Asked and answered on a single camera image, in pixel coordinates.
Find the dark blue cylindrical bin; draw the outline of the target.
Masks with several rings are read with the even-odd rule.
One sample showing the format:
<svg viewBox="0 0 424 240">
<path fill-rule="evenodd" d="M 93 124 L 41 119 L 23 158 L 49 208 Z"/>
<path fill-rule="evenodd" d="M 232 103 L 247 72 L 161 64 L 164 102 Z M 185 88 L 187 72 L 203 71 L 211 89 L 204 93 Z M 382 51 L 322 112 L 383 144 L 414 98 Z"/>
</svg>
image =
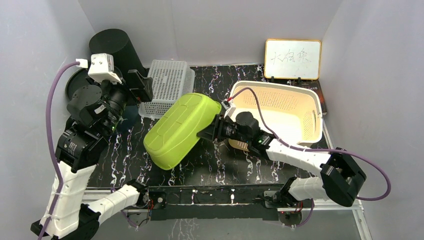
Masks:
<svg viewBox="0 0 424 240">
<path fill-rule="evenodd" d="M 86 69 L 78 70 L 65 88 L 70 118 L 81 128 L 98 135 L 112 135 L 127 106 L 137 106 L 153 99 L 152 80 L 137 70 L 128 71 L 129 80 L 118 71 L 121 83 L 104 79 L 95 81 Z"/>
</svg>

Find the green perforated plastic basket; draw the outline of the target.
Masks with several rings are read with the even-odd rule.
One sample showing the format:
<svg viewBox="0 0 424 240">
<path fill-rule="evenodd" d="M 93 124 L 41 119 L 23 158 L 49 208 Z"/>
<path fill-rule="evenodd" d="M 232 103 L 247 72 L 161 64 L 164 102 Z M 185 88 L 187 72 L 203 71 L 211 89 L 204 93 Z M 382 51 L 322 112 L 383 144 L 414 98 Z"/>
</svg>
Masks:
<svg viewBox="0 0 424 240">
<path fill-rule="evenodd" d="M 138 114 L 143 118 L 161 118 L 181 96 L 194 89 L 195 71 L 186 61 L 155 59 L 147 76 L 153 80 L 153 99 L 139 105 Z"/>
</svg>

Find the solid green plastic tub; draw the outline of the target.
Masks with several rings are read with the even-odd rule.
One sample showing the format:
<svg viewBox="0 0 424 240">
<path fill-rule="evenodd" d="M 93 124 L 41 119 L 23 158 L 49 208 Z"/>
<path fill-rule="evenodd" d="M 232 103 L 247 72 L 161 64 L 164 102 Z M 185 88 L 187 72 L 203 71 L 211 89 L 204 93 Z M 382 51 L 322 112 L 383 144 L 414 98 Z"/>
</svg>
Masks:
<svg viewBox="0 0 424 240">
<path fill-rule="evenodd" d="M 181 96 L 143 139 L 153 163 L 162 170 L 176 167 L 199 141 L 197 133 L 208 127 L 221 110 L 221 104 L 207 95 Z"/>
</svg>

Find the large black plastic bucket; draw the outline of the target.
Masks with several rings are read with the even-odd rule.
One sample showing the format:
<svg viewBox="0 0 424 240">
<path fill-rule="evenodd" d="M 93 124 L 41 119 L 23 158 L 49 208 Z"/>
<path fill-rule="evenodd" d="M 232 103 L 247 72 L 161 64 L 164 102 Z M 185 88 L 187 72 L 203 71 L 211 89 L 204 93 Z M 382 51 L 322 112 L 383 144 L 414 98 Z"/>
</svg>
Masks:
<svg viewBox="0 0 424 240">
<path fill-rule="evenodd" d="M 102 30 L 89 40 L 88 47 L 93 54 L 112 55 L 114 65 L 121 71 L 124 79 L 128 77 L 129 70 L 137 70 L 143 77 L 148 75 L 129 35 L 124 30 L 117 28 Z"/>
</svg>

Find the beige perforated plastic basket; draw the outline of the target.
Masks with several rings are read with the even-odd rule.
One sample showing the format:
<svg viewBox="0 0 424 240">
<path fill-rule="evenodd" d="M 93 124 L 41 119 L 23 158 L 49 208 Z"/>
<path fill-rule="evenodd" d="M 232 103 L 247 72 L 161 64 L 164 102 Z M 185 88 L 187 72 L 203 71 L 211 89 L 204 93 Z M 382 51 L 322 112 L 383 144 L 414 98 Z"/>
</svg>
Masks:
<svg viewBox="0 0 424 240">
<path fill-rule="evenodd" d="M 286 143 L 309 147 L 323 135 L 323 112 L 318 95 L 307 88 L 284 84 L 247 81 L 236 82 L 230 92 L 236 106 L 229 116 L 251 112 L 259 127 L 275 131 Z"/>
</svg>

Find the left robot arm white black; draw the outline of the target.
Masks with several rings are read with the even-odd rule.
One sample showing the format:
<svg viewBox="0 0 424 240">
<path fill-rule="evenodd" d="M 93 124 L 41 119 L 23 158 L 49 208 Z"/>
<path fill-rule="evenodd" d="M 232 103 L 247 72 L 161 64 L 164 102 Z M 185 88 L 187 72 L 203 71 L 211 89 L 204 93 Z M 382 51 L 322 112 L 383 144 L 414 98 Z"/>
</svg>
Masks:
<svg viewBox="0 0 424 240">
<path fill-rule="evenodd" d="M 89 240 L 107 219 L 127 207 L 150 204 L 148 187 L 133 179 L 94 202 L 83 203 L 90 176 L 128 106 L 153 99 L 153 81 L 137 70 L 118 83 L 103 78 L 96 82 L 85 70 L 68 81 L 70 117 L 53 148 L 55 169 L 50 198 L 40 220 L 30 230 L 39 238 Z"/>
</svg>

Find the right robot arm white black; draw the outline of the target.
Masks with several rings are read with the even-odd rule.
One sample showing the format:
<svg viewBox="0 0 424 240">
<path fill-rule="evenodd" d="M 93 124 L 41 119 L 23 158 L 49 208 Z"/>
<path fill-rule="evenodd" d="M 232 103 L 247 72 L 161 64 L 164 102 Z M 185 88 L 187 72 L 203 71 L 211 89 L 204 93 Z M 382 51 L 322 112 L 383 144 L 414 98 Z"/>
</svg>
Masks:
<svg viewBox="0 0 424 240">
<path fill-rule="evenodd" d="M 247 150 L 253 154 L 284 162 L 313 175 L 309 178 L 291 177 L 278 192 L 263 197 L 269 203 L 295 207 L 303 200 L 323 199 L 350 207 L 367 178 L 356 161 L 342 150 L 285 146 L 274 133 L 262 130 L 258 120 L 248 111 L 239 113 L 235 121 L 216 114 L 212 123 L 196 135 L 212 142 L 229 139 L 246 143 Z"/>
</svg>

